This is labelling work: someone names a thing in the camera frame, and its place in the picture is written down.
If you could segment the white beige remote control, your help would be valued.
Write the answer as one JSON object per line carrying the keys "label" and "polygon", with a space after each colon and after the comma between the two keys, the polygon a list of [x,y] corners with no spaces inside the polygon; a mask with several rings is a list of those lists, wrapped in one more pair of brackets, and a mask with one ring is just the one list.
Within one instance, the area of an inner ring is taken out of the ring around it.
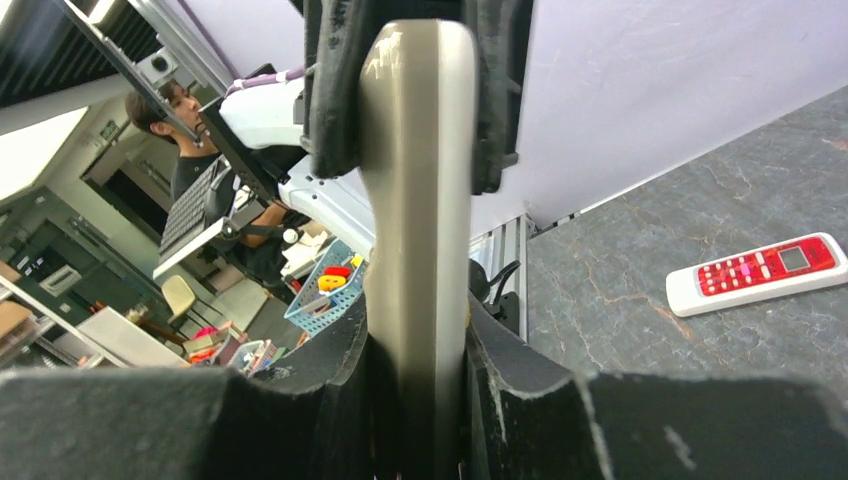
{"label": "white beige remote control", "polygon": [[445,20],[386,24],[360,74],[365,278],[381,479],[454,479],[469,311],[476,46]]}

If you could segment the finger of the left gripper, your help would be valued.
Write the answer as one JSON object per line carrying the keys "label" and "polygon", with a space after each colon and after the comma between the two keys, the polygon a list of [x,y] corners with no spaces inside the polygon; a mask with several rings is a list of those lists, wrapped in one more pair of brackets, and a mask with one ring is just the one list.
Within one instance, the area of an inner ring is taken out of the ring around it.
{"label": "finger of the left gripper", "polygon": [[463,21],[478,50],[478,113],[472,193],[495,193],[504,169],[517,163],[516,150],[532,1],[465,1]]}
{"label": "finger of the left gripper", "polygon": [[305,1],[305,100],[303,148],[313,175],[328,179],[358,166],[356,93],[365,56],[375,36],[377,3],[367,0]]}

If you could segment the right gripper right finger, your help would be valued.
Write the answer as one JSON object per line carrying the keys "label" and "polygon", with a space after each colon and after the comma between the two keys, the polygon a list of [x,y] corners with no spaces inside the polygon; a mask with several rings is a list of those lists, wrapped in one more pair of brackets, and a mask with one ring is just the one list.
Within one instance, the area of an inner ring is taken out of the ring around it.
{"label": "right gripper right finger", "polygon": [[467,479],[843,479],[847,411],[781,376],[575,373],[470,304]]}

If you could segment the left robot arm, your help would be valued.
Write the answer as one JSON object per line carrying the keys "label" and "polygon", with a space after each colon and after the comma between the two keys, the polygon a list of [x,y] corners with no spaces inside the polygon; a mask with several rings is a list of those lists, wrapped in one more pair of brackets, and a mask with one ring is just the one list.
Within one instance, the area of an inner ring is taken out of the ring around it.
{"label": "left robot arm", "polygon": [[461,257],[516,150],[530,1],[300,1],[304,64],[237,80],[219,124],[257,194],[366,258]]}

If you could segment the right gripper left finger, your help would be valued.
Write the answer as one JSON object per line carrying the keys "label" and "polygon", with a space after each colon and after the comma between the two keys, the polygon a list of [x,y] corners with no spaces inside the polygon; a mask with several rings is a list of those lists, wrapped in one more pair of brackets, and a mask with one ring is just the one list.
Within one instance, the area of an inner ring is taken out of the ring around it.
{"label": "right gripper left finger", "polygon": [[366,309],[268,369],[19,369],[1,376],[5,479],[388,479]]}

